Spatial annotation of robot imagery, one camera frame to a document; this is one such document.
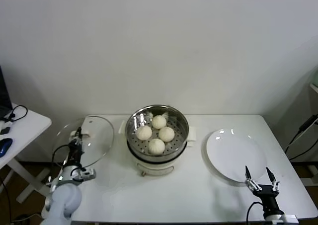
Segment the small white table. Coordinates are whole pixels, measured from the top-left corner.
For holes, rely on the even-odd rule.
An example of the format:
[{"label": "small white table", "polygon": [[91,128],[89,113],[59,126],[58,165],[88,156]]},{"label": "small white table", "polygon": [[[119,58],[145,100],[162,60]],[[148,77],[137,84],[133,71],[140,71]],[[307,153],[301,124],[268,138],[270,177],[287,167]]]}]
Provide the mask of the small white table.
[{"label": "small white table", "polygon": [[[16,118],[23,116],[25,113],[24,108],[17,108],[15,110]],[[22,203],[33,190],[41,193],[46,196],[50,189],[41,183],[41,180],[49,174],[48,169],[44,169],[40,174],[35,178],[33,177],[16,159],[15,157],[35,138],[37,138],[42,132],[44,132],[50,125],[51,119],[45,116],[42,116],[38,113],[35,113],[31,110],[28,111],[28,114],[25,118],[18,120],[13,123],[11,130],[6,135],[0,135],[0,140],[3,138],[12,138],[13,143],[8,149],[7,153],[0,158],[0,169],[6,164],[11,167],[11,171],[4,180],[6,184],[13,175],[13,172],[16,172],[23,179],[25,179],[30,185],[17,197],[17,201]]]},{"label": "small white table", "polygon": [[[103,117],[110,120],[118,132],[129,115]],[[175,170],[162,177],[141,177],[134,167],[124,135],[117,134],[109,153],[93,166],[96,179],[79,186],[82,202],[74,212],[73,220],[100,223],[244,222],[247,208],[259,199],[244,185],[223,179],[205,154],[208,136],[221,128],[240,128],[262,146],[268,167],[281,182],[277,197],[281,210],[299,219],[318,215],[316,206],[261,116],[188,115],[186,118],[189,125],[196,128],[196,142],[180,156]],[[267,174],[258,183],[270,184]],[[262,207],[254,206],[249,219],[262,221]]]}]

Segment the table leg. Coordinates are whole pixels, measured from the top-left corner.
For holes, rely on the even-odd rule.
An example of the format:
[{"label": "table leg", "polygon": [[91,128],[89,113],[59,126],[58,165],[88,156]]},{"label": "table leg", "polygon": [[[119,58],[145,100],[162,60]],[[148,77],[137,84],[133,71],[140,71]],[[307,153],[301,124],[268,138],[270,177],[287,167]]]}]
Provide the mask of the table leg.
[{"label": "table leg", "polygon": [[49,194],[49,187],[41,183],[41,180],[49,174],[49,170],[47,168],[43,169],[35,178],[16,159],[12,159],[8,163],[8,166],[29,183],[29,186],[17,197],[16,200],[19,203],[22,203],[32,193],[33,190],[36,190],[43,196],[47,196]]},{"label": "table leg", "polygon": [[[13,169],[10,170],[9,174],[6,176],[6,178],[4,179],[3,183],[4,185],[7,185],[7,183],[9,182],[9,180],[11,179],[11,177],[13,176]],[[0,186],[0,193],[3,191],[3,185]]]}]

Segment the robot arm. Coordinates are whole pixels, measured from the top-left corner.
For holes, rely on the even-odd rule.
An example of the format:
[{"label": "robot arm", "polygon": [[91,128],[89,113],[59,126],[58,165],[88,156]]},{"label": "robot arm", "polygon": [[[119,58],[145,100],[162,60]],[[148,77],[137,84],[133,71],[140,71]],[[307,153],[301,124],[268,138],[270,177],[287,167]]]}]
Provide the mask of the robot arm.
[{"label": "robot arm", "polygon": [[266,225],[294,225],[299,224],[295,215],[286,215],[278,207],[276,197],[279,194],[279,181],[274,174],[266,168],[271,185],[257,184],[252,180],[248,167],[245,166],[246,185],[253,195],[259,197],[263,204]]},{"label": "robot arm", "polygon": [[45,199],[47,217],[41,225],[70,225],[71,215],[80,206],[81,191],[78,188],[84,181],[96,178],[91,168],[83,168],[80,163],[82,152],[81,128],[71,137],[67,162],[57,178],[52,181],[50,194]]}]

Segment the computer mouse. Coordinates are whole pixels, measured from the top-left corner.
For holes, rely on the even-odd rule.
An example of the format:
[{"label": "computer mouse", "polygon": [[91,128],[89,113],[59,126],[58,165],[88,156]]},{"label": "computer mouse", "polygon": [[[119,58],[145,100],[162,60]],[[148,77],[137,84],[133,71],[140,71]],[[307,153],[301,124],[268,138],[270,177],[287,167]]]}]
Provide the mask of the computer mouse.
[{"label": "computer mouse", "polygon": [[5,155],[12,145],[12,142],[13,140],[11,138],[4,138],[0,141],[0,158]]}]

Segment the perforated steamer tray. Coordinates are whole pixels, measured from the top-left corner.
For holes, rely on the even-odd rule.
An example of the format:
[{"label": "perforated steamer tray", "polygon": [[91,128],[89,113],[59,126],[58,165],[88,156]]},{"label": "perforated steamer tray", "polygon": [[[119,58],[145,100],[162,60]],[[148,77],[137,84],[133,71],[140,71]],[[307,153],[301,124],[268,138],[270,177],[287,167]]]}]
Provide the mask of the perforated steamer tray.
[{"label": "perforated steamer tray", "polygon": [[[174,130],[175,136],[171,142],[165,143],[165,150],[161,155],[152,155],[148,152],[151,139],[159,137],[159,130],[152,127],[152,119],[156,115],[163,115],[167,119],[167,126]],[[150,139],[140,141],[136,130],[140,126],[149,126],[153,134]],[[149,163],[164,163],[178,157],[186,146],[189,126],[184,115],[177,109],[164,105],[152,105],[135,112],[126,124],[126,138],[128,147],[137,157]]]}]

